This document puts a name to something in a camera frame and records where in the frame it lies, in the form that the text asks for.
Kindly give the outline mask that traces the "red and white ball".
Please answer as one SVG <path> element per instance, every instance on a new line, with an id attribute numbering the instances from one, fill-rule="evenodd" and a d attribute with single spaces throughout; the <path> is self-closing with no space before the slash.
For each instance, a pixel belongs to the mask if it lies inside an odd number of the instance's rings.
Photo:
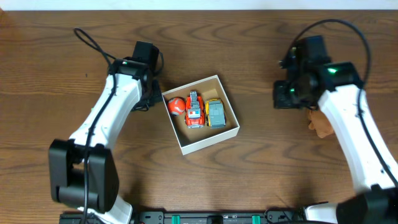
<path id="1" fill-rule="evenodd" d="M 167 107 L 171 115 L 182 115 L 185 112 L 185 100 L 181 97 L 171 98 L 167 103 Z"/>

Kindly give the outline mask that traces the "brown plush toy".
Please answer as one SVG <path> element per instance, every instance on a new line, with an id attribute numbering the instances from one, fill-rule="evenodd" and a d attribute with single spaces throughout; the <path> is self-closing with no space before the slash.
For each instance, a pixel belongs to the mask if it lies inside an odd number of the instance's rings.
<path id="1" fill-rule="evenodd" d="M 320 110 L 307 110 L 310 130 L 314 130 L 318 137 L 325 138 L 334 134 L 334 129 L 329 120 Z"/>

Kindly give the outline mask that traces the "red toy fire truck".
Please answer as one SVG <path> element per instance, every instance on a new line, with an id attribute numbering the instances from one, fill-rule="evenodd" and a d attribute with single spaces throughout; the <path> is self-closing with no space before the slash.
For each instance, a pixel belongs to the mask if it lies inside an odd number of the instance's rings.
<path id="1" fill-rule="evenodd" d="M 191 91 L 187 97 L 185 107 L 185 123 L 187 128 L 203 128 L 205 125 L 205 114 L 202 97 L 196 91 Z"/>

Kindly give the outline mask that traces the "white cardboard box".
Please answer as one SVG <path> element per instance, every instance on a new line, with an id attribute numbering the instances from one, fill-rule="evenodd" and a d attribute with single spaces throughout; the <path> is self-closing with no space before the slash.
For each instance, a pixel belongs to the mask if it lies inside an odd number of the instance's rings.
<path id="1" fill-rule="evenodd" d="M 164 105 L 167 105 L 168 101 L 175 97 L 186 99 L 191 91 L 196 91 L 203 101 L 219 98 L 223 103 L 226 126 L 214 129 L 209 126 L 188 128 L 185 124 L 184 114 L 178 116 L 169 114 L 169 120 L 183 155 L 233 138 L 240 129 L 236 115 L 217 75 L 163 92 Z"/>

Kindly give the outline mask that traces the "yellow and grey toy truck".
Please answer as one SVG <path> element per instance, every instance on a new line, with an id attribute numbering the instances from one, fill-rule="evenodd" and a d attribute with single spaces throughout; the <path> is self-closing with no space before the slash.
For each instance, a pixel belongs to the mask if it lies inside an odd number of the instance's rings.
<path id="1" fill-rule="evenodd" d="M 207 125 L 211 129 L 223 128 L 226 126 L 223 102 L 219 98 L 210 99 L 205 102 L 205 114 Z"/>

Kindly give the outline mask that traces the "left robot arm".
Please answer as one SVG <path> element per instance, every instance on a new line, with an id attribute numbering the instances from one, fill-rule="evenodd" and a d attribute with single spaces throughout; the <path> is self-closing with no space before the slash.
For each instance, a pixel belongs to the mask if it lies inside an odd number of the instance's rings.
<path id="1" fill-rule="evenodd" d="M 83 124 L 67 140 L 49 147 L 52 200 L 94 215 L 103 223 L 129 223 L 133 207 L 119 195 L 112 150 L 131 111 L 148 108 L 159 84 L 157 58 L 117 59 L 104 90 Z"/>

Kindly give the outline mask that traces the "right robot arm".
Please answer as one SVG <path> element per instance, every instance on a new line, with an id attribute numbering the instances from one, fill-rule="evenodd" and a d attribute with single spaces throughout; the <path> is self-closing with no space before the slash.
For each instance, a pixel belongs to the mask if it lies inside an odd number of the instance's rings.
<path id="1" fill-rule="evenodd" d="M 369 110 L 350 62 L 283 62 L 287 78 L 274 83 L 277 109 L 316 106 L 333 128 L 356 195 L 303 210 L 307 223 L 397 223 L 397 162 Z"/>

